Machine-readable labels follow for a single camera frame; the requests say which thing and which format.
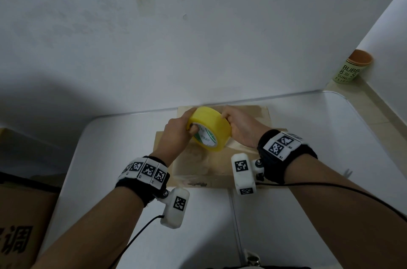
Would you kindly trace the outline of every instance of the wristband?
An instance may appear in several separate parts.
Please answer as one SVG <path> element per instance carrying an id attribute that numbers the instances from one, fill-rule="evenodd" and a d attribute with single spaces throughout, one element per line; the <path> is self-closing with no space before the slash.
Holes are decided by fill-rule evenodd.
<path id="1" fill-rule="evenodd" d="M 169 178 L 167 166 L 162 160 L 145 156 L 133 160 L 126 166 L 115 187 L 124 186 L 131 189 L 146 207 L 155 197 L 163 195 Z"/>
<path id="2" fill-rule="evenodd" d="M 264 133 L 257 146 L 264 165 L 264 177 L 270 181 L 284 184 L 284 174 L 288 165 L 300 155 L 309 154 L 318 159 L 316 153 L 301 137 L 278 130 Z"/>

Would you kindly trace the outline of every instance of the black cable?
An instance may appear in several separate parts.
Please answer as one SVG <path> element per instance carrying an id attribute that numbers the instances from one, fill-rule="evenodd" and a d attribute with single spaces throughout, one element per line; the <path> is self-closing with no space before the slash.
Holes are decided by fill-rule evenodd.
<path id="1" fill-rule="evenodd" d="M 283 186 L 334 186 L 334 187 L 337 187 L 337 188 L 341 188 L 341 189 L 345 189 L 345 190 L 349 190 L 349 191 L 353 191 L 353 192 L 365 195 L 365 196 L 371 198 L 372 200 L 375 200 L 375 201 L 379 202 L 380 204 L 386 206 L 391 211 L 396 213 L 400 218 L 402 218 L 405 222 L 407 222 L 407 217 L 403 213 L 401 213 L 400 211 L 398 211 L 394 207 L 390 206 L 386 202 L 382 201 L 381 199 L 377 198 L 376 196 L 373 196 L 373 195 L 370 195 L 369 193 L 360 191 L 358 189 L 350 188 L 348 186 L 343 186 L 343 185 L 340 185 L 340 184 L 323 183 L 323 182 L 298 182 L 298 183 L 289 183 L 289 184 L 272 184 L 272 183 L 256 182 L 256 185 L 257 186 L 281 186 L 281 187 L 283 187 Z"/>
<path id="2" fill-rule="evenodd" d="M 141 232 L 144 231 L 144 230 L 146 229 L 146 227 L 150 225 L 150 223 L 151 223 L 152 221 L 154 221 L 155 219 L 158 219 L 158 218 L 161 218 L 161 219 L 162 219 L 163 217 L 164 217 L 163 215 L 157 215 L 155 218 L 152 218 L 152 219 L 150 220 L 150 222 L 147 223 L 147 224 L 137 233 L 137 235 L 135 235 L 135 236 L 133 237 L 133 239 L 132 239 L 132 240 L 129 242 L 129 244 L 123 249 L 123 251 L 119 254 L 119 256 L 116 257 L 116 259 L 114 260 L 114 262 L 112 262 L 112 264 L 109 266 L 108 269 L 112 269 L 112 268 L 114 267 L 114 265 L 116 264 L 116 262 L 120 259 L 120 257 L 122 257 L 122 255 L 123 255 L 124 252 L 128 249 L 128 247 L 129 247 L 129 246 L 133 243 L 133 241 L 141 234 Z"/>

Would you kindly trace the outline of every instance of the person's left hand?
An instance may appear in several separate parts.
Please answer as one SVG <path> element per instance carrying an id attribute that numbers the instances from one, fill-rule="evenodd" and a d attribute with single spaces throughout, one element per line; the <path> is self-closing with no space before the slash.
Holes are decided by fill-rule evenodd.
<path id="1" fill-rule="evenodd" d="M 150 155 L 161 159 L 167 167 L 184 151 L 186 145 L 194 134 L 198 133 L 199 127 L 193 125 L 186 129 L 189 118 L 196 111 L 196 107 L 187 110 L 180 118 L 173 118 L 165 125 L 157 149 Z"/>

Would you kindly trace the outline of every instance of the green paper cup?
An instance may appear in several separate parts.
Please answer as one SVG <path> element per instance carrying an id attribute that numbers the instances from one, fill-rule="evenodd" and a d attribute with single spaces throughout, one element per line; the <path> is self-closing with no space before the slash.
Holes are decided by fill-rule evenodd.
<path id="1" fill-rule="evenodd" d="M 366 68 L 373 61 L 372 55 L 360 49 L 355 49 L 352 55 L 345 61 L 342 68 L 339 69 L 333 78 L 339 84 L 352 81 L 360 71 Z"/>

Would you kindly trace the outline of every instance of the roll of packing tape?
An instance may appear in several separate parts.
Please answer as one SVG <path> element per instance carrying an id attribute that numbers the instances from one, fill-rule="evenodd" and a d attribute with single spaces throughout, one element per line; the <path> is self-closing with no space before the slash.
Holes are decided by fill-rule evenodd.
<path id="1" fill-rule="evenodd" d="M 194 140 L 211 151 L 222 150 L 231 135 L 229 122 L 210 107 L 198 107 L 189 118 L 186 128 L 189 129 L 191 124 L 199 127 L 199 132 L 194 135 Z"/>

